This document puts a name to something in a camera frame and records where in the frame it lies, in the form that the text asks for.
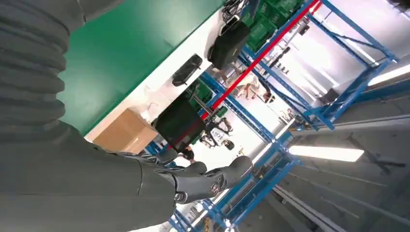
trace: black device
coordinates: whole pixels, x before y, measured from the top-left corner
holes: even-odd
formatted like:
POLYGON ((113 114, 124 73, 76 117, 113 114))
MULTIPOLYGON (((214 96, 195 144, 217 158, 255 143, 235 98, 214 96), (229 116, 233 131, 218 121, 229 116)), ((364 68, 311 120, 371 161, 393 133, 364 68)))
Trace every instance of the black device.
POLYGON ((205 130, 205 123, 181 95, 160 114, 154 127, 180 153, 205 130))
POLYGON ((172 84, 176 87, 187 84, 188 79, 199 69, 201 64, 202 58, 194 54, 172 75, 172 84))
POLYGON ((323 104, 328 104, 334 102, 338 97, 339 94, 331 88, 323 97, 319 98, 319 101, 323 104))
POLYGON ((238 57, 242 47, 248 40, 250 29, 242 21, 235 21, 215 40, 208 51, 208 60, 215 68, 222 70, 227 64, 238 57))

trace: ceiling light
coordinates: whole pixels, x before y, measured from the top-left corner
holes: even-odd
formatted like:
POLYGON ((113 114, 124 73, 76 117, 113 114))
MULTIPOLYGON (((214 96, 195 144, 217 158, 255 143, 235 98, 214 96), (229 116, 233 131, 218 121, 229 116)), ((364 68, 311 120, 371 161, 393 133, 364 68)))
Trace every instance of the ceiling light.
POLYGON ((291 146, 289 152, 297 156, 348 162, 355 162, 364 153, 363 150, 359 149, 297 145, 291 146))
POLYGON ((401 67, 401 68, 397 68, 397 69, 392 70, 390 72, 387 72, 385 74, 376 76, 375 78, 373 78, 369 82, 368 86, 372 86, 372 85, 378 84, 380 82, 390 80, 392 78, 395 78, 397 76, 403 75, 403 74, 408 73, 408 72, 410 72, 410 64, 408 64, 404 67, 401 67))

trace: green crate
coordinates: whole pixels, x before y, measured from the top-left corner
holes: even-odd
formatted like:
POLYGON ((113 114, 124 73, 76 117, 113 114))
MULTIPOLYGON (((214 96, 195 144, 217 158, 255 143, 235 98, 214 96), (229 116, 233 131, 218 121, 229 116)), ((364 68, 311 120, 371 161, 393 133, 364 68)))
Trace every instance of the green crate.
POLYGON ((247 41, 248 47, 253 52, 258 51, 303 2, 303 0, 262 0, 253 19, 249 13, 246 13, 242 21, 251 30, 247 41))
POLYGON ((281 9, 283 12, 286 12, 287 16, 290 16, 291 13, 295 12, 303 4, 303 0, 280 0, 276 1, 275 6, 278 9, 281 9))

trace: black cable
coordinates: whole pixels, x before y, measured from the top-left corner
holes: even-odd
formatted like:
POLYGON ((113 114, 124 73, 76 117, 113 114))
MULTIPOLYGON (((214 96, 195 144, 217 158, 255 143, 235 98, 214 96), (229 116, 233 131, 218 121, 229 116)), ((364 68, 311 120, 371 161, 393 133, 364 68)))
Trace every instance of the black cable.
POLYGON ((248 0, 227 0, 222 9, 223 21, 228 22, 233 16, 241 13, 247 2, 248 0))

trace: robotic hand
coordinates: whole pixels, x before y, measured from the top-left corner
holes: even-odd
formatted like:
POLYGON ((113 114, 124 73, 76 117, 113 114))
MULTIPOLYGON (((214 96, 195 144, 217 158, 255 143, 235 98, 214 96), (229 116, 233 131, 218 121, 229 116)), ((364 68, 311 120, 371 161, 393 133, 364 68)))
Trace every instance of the robotic hand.
POLYGON ((240 156, 229 166, 216 168, 206 172, 202 162, 195 162, 190 166, 166 168, 159 159, 150 154, 131 156, 132 153, 112 153, 139 160, 152 167, 156 173, 166 178, 175 186, 175 201, 180 204, 191 203, 196 200, 214 197, 225 189, 230 189, 239 183, 252 169, 249 157, 240 156))

